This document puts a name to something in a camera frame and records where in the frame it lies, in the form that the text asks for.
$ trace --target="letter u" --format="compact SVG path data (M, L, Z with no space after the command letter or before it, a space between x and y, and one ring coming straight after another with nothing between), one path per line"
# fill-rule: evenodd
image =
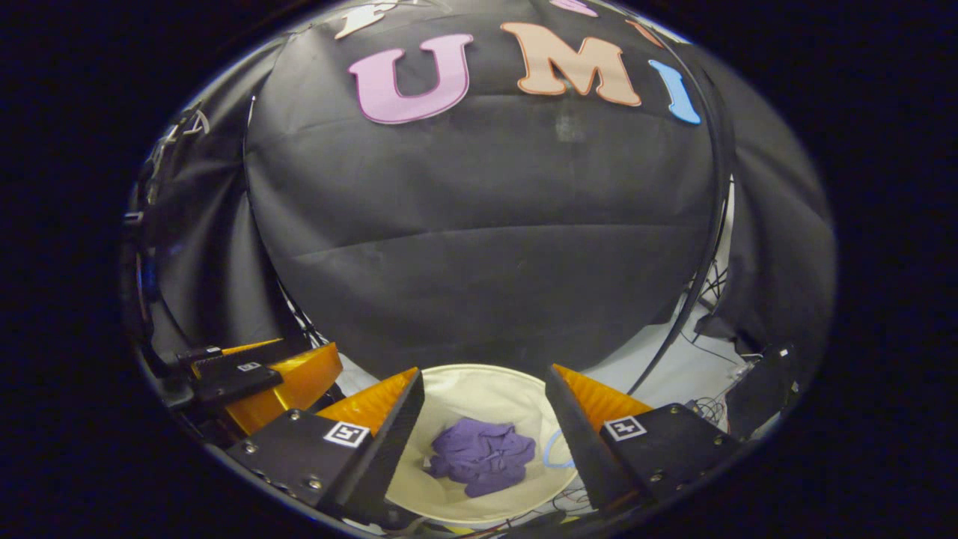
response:
M405 124L449 110L466 97L469 71L466 45L472 35L441 35L424 41L420 48L436 57L436 86L418 96L399 94L396 60L405 51L390 49L357 61L349 72L356 75L359 108L379 124Z

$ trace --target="cut-out letter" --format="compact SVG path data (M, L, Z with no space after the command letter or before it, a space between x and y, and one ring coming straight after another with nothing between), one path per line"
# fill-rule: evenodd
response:
M361 59L350 66L356 75L356 92L363 115L379 124L404 124L435 116L456 106L466 97L469 72L466 45L472 35L442 35L420 45L436 57L436 87L418 96L399 94L396 60L405 54L390 49Z
M628 24L634 26L634 27L635 27L635 30L638 30L638 31L639 31L639 34L641 34L645 39L648 39L649 41L651 41L653 45L655 45L656 47L658 47L658 48L660 48L660 49L664 49L664 48L665 48L664 46L662 46L662 42L659 41L658 38L656 38L654 35L652 35L652 32L649 32L649 29L647 29L646 27L644 27L644 26L642 26L641 24L635 22L634 20L628 20L628 19L626 19L626 22L627 22Z
M399 0L386 0L381 4L359 6L354 10L349 10L345 15L340 17L346 19L346 25L339 31L339 34L336 34L336 39L346 37L360 28L366 28L374 22L377 22L385 16L382 12L388 12L394 8L398 1Z
M685 91L685 85L682 84L682 74L654 59L649 60L649 65L659 72L662 81L665 82L665 87L669 90L669 97L672 98L669 111L680 120L690 124L701 124L702 119L692 108L692 101L689 100L689 94Z
M596 37L582 40L578 53L547 28L524 22L507 22L500 27L515 35L526 61L526 77L519 88L529 94L560 95L565 84L556 78L555 65L582 95L589 93L592 80L599 74L601 83L596 93L606 101L619 105L639 106L642 100L632 90L622 49Z
M569 10L570 12L581 13L590 17L599 16L598 13L590 10L583 2L580 2L579 0L551 0L549 3L558 8Z

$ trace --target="purple towel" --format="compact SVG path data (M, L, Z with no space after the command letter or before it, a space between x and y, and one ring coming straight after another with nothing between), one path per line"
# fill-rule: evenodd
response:
M536 456L536 441L515 433L513 424L493 425L464 417L432 442L429 460L434 478L466 483L470 498L498 492L526 477L526 462Z

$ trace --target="white basket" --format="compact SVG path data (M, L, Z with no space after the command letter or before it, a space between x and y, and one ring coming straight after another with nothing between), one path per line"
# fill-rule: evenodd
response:
M508 368L454 364L422 371L425 402L409 436L386 499L431 519L461 525L493 523L548 504L576 477L575 468L547 468L542 452L559 422L545 396L545 384ZM513 423L515 431L536 441L536 457L526 464L520 484L470 498L466 485L427 474L423 463L435 455L432 441L462 417L489 423ZM552 462L571 456L564 440L551 450Z

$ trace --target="letter m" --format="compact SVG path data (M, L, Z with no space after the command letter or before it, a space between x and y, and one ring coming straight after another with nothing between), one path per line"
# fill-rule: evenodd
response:
M639 95L632 90L626 67L622 64L622 49L618 46L587 37L576 52L558 35L537 24L507 22L500 28L515 35L522 48L526 60L526 76L518 83L522 91L553 96L565 93L565 84L553 71L556 66L582 95L589 93L598 73L601 83L596 93L601 98L619 105L642 104Z

